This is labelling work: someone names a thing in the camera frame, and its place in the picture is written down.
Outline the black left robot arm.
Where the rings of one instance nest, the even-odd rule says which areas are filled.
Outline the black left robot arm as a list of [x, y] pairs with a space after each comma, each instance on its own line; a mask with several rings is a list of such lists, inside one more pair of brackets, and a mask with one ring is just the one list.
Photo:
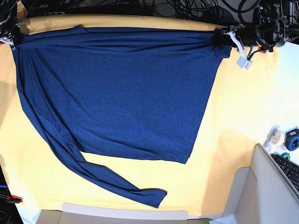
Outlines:
[[243, 9], [246, 1], [242, 0], [237, 9], [223, 1], [229, 10], [237, 13], [239, 23], [222, 28], [213, 36], [215, 45], [237, 47], [229, 36], [232, 31], [242, 47], [261, 47], [269, 52], [280, 47], [295, 34], [297, 25], [290, 22], [289, 0], [256, 0], [252, 6]]

